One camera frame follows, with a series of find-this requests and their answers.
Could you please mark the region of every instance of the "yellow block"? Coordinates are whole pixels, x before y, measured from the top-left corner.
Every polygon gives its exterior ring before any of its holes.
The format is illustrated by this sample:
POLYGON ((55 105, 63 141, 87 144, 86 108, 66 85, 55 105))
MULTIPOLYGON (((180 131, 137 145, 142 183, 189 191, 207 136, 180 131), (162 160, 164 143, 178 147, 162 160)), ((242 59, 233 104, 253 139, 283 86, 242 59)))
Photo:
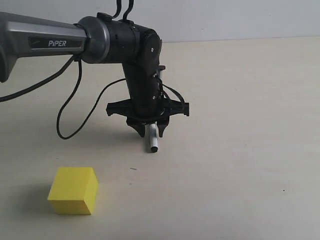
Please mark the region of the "yellow block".
POLYGON ((60 167, 48 201, 57 214, 91 215, 97 189, 98 180, 92 167, 60 167))

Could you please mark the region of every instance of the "white marker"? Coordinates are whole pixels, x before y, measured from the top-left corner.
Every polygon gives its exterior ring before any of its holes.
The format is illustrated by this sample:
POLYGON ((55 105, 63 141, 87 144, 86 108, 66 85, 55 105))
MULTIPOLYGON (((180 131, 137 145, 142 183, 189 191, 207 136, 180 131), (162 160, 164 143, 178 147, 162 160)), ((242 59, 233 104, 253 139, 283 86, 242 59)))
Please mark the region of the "white marker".
POLYGON ((152 123, 149 125, 150 129, 150 149, 151 152, 156 153, 158 151, 158 134, 157 134, 157 125, 152 123))

